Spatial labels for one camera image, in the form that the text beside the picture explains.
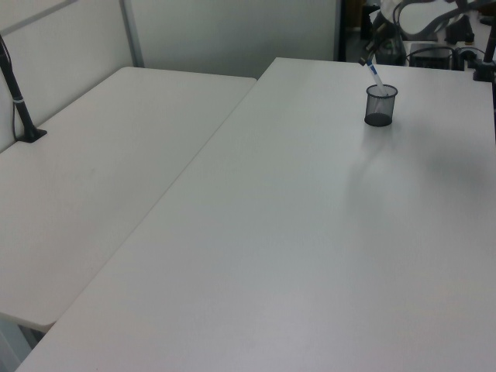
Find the table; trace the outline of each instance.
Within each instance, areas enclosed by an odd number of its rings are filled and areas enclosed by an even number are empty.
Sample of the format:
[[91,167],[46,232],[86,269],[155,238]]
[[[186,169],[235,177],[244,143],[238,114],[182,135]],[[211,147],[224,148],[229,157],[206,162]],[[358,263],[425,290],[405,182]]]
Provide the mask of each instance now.
[[381,74],[276,59],[19,372],[492,372],[491,85]]
[[124,68],[0,155],[0,315],[47,331],[254,84]]

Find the cable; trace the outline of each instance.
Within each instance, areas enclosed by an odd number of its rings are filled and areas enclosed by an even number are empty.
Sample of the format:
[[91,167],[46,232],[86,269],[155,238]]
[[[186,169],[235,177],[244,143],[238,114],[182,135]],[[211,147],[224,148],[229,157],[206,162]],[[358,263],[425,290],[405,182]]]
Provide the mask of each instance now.
[[[10,57],[9,49],[7,49],[7,46],[5,45],[5,41],[3,41],[2,36],[0,35],[0,45],[2,45],[2,49],[7,54],[7,59],[9,59],[9,66],[12,68],[12,58]],[[16,104],[14,101],[12,101],[12,135],[14,137],[14,141],[17,142],[17,135],[16,135]]]
[[12,135],[14,136],[14,141],[17,142],[17,136],[16,136],[16,104],[13,102],[12,103]]
[[427,50],[438,50],[438,49],[448,49],[448,50],[451,50],[451,55],[453,55],[453,52],[455,51],[452,47],[449,47],[449,46],[430,46],[428,48],[422,48],[422,49],[418,49],[416,50],[415,52],[411,52],[410,54],[407,54],[407,58],[410,57],[410,56],[413,56],[414,54],[417,54],[417,53],[421,53],[421,52],[426,52]]
[[481,52],[484,56],[486,55],[486,52],[484,52],[483,50],[480,50],[478,48],[474,48],[473,46],[462,46],[461,48],[457,48],[457,50],[463,50],[463,49],[473,49],[473,50],[476,50],[478,52]]
[[2,36],[0,36],[0,44],[2,45],[2,48],[5,52],[5,54],[7,54],[7,58],[9,59],[9,66],[12,68],[12,59],[10,58],[9,50],[7,49],[7,46],[5,45],[5,41],[3,41]]

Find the wall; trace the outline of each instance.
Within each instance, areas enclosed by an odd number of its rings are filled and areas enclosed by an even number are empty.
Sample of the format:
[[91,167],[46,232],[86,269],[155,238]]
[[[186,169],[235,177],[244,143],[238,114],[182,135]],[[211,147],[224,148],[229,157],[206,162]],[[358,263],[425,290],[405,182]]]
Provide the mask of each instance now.
[[[77,0],[4,40],[36,126],[133,65],[119,0]],[[11,117],[12,98],[1,76],[0,151],[12,144]]]
[[145,67],[259,78],[275,57],[332,60],[336,0],[126,0]]

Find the white pen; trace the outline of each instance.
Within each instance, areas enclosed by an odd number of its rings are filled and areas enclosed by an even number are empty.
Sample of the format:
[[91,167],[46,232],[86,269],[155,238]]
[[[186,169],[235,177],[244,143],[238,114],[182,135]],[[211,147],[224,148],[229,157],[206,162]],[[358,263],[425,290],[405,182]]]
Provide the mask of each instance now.
[[375,80],[375,84],[377,84],[377,87],[379,88],[379,92],[381,93],[381,95],[383,97],[387,97],[389,94],[386,92],[386,88],[384,87],[384,84],[382,84],[381,78],[379,77],[377,70],[375,69],[374,65],[372,64],[372,60],[367,61],[367,66],[369,67],[369,71]]

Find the mesh pen holder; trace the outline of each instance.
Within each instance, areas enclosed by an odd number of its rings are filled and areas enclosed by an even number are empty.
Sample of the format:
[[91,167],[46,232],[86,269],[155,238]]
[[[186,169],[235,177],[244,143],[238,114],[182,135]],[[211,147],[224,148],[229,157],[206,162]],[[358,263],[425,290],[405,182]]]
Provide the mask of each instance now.
[[394,99],[398,89],[385,85],[387,95],[382,95],[379,87],[372,85],[367,88],[367,110],[365,122],[369,126],[388,126],[393,122]]

